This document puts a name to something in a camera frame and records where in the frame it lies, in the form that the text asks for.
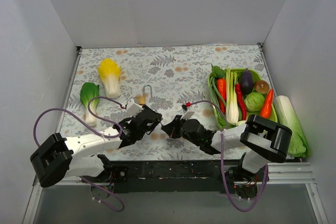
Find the large brass long-shackle padlock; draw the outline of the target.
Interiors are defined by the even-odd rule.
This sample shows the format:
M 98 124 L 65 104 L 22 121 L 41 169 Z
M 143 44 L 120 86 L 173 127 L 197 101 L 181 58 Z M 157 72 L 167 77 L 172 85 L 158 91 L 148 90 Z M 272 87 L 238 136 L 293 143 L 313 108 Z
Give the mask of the large brass long-shackle padlock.
M 146 99 L 152 97 L 152 86 L 149 84 L 146 84 L 142 88 L 142 94 L 138 94 L 135 96 L 135 101 L 139 105 L 145 105 Z

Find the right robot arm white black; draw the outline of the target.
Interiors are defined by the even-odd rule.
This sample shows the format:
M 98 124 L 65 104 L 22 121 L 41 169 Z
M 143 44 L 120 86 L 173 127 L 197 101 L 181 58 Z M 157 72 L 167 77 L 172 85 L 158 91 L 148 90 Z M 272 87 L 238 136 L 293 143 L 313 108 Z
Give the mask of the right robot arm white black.
M 182 137 L 209 155 L 247 146 L 250 151 L 243 155 L 237 168 L 238 176 L 246 181 L 268 163 L 284 163 L 292 136 L 290 128 L 255 114 L 239 126 L 223 131 L 207 130 L 198 120 L 181 115 L 161 129 L 170 138 Z

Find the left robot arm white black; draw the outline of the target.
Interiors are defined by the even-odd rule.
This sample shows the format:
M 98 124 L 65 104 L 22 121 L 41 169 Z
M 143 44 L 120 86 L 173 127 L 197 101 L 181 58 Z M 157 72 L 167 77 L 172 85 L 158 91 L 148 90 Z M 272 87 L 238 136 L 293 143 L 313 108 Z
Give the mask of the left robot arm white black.
M 111 162 L 101 152 L 135 144 L 150 134 L 162 121 L 162 114 L 147 105 L 138 113 L 128 109 L 131 117 L 102 132 L 74 137 L 54 133 L 31 155 L 30 161 L 41 187 L 46 188 L 65 177 L 89 176 L 100 182 L 111 178 Z

